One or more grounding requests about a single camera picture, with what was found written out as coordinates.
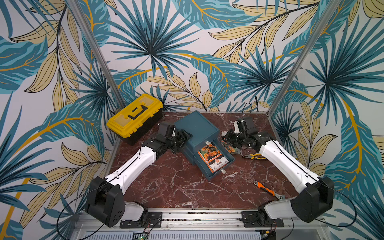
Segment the teal top drawer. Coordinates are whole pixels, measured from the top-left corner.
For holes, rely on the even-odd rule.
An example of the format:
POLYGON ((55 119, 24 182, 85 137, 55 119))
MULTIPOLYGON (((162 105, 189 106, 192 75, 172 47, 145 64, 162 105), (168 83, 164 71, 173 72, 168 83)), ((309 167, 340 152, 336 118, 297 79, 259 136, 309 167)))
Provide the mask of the teal top drawer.
POLYGON ((219 136, 219 132, 213 134, 193 133, 193 136, 186 142, 186 148, 191 152, 197 152, 206 145, 206 142, 212 142, 219 136))

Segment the teal drawer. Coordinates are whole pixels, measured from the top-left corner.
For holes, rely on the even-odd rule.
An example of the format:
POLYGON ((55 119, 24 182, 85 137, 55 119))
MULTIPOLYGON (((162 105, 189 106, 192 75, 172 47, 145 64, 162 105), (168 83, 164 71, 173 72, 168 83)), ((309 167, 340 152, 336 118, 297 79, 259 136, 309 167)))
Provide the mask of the teal drawer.
POLYGON ((219 136, 219 132, 213 134, 193 133, 193 136, 186 142, 186 148, 191 152, 197 152, 206 145, 206 142, 212 142, 219 136))
POLYGON ((214 178, 235 161, 234 156, 219 140, 210 144, 205 143, 201 149, 193 154, 193 157, 194 163, 208 180, 214 178))

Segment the orange fruit seed bag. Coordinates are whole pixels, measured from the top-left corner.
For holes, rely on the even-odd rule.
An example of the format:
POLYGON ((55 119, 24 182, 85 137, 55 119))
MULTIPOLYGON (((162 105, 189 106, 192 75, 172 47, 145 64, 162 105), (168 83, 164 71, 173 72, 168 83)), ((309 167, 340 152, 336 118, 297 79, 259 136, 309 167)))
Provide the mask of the orange fruit seed bag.
POLYGON ((207 165, 211 173, 215 173, 220 171, 226 165, 230 163, 230 161, 223 155, 223 153, 218 149, 218 147, 213 144, 207 144, 202 147, 198 154, 203 162, 207 165))

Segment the teal three-drawer cabinet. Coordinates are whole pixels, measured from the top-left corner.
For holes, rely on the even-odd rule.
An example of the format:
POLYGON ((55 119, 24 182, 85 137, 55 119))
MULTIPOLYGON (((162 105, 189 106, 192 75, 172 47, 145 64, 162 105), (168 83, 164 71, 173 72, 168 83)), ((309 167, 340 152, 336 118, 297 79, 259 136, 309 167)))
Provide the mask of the teal three-drawer cabinet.
MULTIPOLYGON (((195 111, 187 115, 186 117, 176 121, 175 126, 178 130, 185 130, 191 135, 193 133, 199 133, 199 132, 208 134, 208 135, 213 134, 215 132, 220 133, 220 130, 198 111, 195 111)), ((196 165, 194 163, 194 157, 193 157, 193 154, 196 152, 191 152, 187 148, 184 148, 182 153, 191 164, 196 165)))

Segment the orange flower seed bag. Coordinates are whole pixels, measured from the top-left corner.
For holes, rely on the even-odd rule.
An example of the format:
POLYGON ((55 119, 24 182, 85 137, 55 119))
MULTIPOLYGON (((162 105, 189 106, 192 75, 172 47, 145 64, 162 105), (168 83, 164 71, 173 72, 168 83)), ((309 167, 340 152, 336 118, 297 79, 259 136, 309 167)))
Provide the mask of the orange flower seed bag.
POLYGON ((242 151, 236 147, 232 147, 228 142, 221 140, 221 144, 232 155, 241 155, 242 151))

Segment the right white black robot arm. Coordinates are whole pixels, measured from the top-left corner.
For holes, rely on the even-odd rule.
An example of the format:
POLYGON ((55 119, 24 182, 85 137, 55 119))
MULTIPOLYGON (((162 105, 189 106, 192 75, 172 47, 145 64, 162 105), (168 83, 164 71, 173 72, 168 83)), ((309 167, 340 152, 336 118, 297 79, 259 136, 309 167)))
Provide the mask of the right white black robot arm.
POLYGON ((267 132, 235 133, 228 131, 223 140, 233 147, 250 147, 269 160, 291 182, 298 195, 273 201, 260 207, 269 219, 297 217, 310 223, 333 207, 334 182, 304 167, 267 132))

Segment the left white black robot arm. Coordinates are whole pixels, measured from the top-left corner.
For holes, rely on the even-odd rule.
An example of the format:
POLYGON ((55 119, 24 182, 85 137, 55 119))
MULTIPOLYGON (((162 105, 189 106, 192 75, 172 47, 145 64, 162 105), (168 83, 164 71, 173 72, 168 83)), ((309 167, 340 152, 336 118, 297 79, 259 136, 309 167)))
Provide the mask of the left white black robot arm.
POLYGON ((96 177, 90 183, 85 212, 107 227, 119 221, 139 222, 145 208, 137 203, 127 203, 124 195, 133 181, 168 150, 179 152, 192 135, 185 130, 170 136, 156 134, 145 141, 139 150, 122 167, 105 178, 96 177))

